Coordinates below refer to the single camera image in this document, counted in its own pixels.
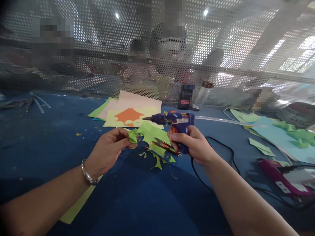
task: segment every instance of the black cable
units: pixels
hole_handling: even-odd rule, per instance
[[[216,140],[215,138],[212,138],[212,137],[210,137],[210,136],[205,136],[205,138],[206,138],[207,141],[208,141],[207,138],[213,139],[214,141],[216,141],[216,142],[222,144],[223,146],[227,147],[227,148],[232,152],[232,162],[233,162],[233,164],[234,164],[234,166],[235,166],[236,171],[238,172],[238,174],[241,175],[241,174],[240,174],[240,171],[239,171],[239,169],[238,169],[238,167],[237,167],[237,165],[236,165],[236,163],[235,163],[235,161],[234,161],[234,151],[233,151],[233,149],[230,148],[228,145],[226,145],[226,144],[224,144],[224,143],[221,143],[220,141],[218,141],[218,140]],[[191,158],[191,165],[192,165],[192,167],[193,167],[193,170],[194,170],[195,174],[196,174],[197,177],[199,178],[199,180],[207,187],[207,189],[209,189],[209,187],[208,187],[208,186],[200,179],[200,177],[198,176],[198,174],[197,174],[197,172],[196,172],[196,170],[195,170],[195,168],[194,168],[193,158]],[[298,165],[297,167],[300,167],[300,166],[315,167],[315,166],[313,166],[313,165]],[[294,207],[294,206],[292,206],[290,203],[288,203],[286,200],[284,200],[282,197],[280,197],[279,195],[275,194],[275,193],[272,192],[272,191],[269,191],[269,190],[266,190],[266,189],[262,189],[262,188],[258,188],[258,187],[252,187],[252,188],[255,189],[255,190],[257,190],[257,191],[260,191],[260,192],[263,192],[263,193],[269,195],[270,197],[272,197],[273,199],[277,200],[278,202],[280,202],[280,203],[284,204],[285,206],[287,206],[287,207],[289,207],[289,208],[291,208],[291,209],[293,209],[293,210],[296,210],[296,211],[302,211],[302,210],[304,210],[304,209],[310,207],[312,204],[315,203],[315,199],[313,199],[313,200],[310,201],[309,203],[305,204],[303,207]]]
[[[193,170],[194,170],[196,176],[198,177],[198,179],[203,183],[203,185],[206,186],[206,188],[207,188],[213,195],[215,195],[213,189],[210,188],[208,185],[206,185],[206,184],[202,181],[202,179],[199,177],[199,175],[197,174],[197,171],[195,170],[195,167],[194,167],[194,158],[193,158],[192,156],[190,156],[190,158],[191,158],[191,167],[193,168]]]
[[[227,148],[231,151],[231,153],[232,153],[232,158],[231,158],[231,159],[232,159],[232,162],[233,162],[233,164],[234,164],[234,166],[235,166],[235,169],[236,169],[236,171],[238,172],[238,174],[241,175],[240,170],[238,169],[238,167],[237,167],[237,165],[235,164],[235,161],[234,161],[234,151],[233,151],[233,149],[230,148],[228,145],[226,145],[226,144],[224,144],[224,143],[221,143],[219,140],[216,140],[215,138],[212,138],[212,137],[210,137],[210,136],[205,136],[205,138],[206,138],[207,141],[208,141],[207,138],[211,138],[212,140],[218,142],[219,144],[222,144],[223,146],[227,147]]]

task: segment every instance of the metal mesh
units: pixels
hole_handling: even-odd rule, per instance
[[[19,0],[0,28],[0,86],[114,97],[123,89],[175,102],[182,83],[197,93],[207,80],[215,84],[208,104],[247,107],[252,86],[273,87],[270,110],[315,103],[313,6],[310,0]],[[59,26],[34,25],[45,18]],[[34,41],[35,29],[51,34]]]

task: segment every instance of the silver bracelet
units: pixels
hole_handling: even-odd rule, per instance
[[[82,171],[83,171],[83,175],[85,177],[85,179],[91,184],[91,185],[96,185],[98,183],[98,179],[93,180],[92,177],[86,172],[85,167],[84,167],[84,162],[86,161],[86,159],[84,159],[82,161],[81,167],[82,167]]]

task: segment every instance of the blue glue gun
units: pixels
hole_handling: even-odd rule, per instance
[[[193,113],[161,113],[151,117],[143,118],[143,120],[150,120],[158,125],[170,124],[173,133],[185,133],[188,135],[188,126],[194,125],[195,114]],[[188,153],[188,147],[184,144],[179,144],[180,152],[183,154]]]

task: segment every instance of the bottle cap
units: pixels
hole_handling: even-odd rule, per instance
[[[208,89],[212,89],[214,87],[213,83],[209,83],[207,81],[203,81],[202,82],[202,87],[208,88]]]

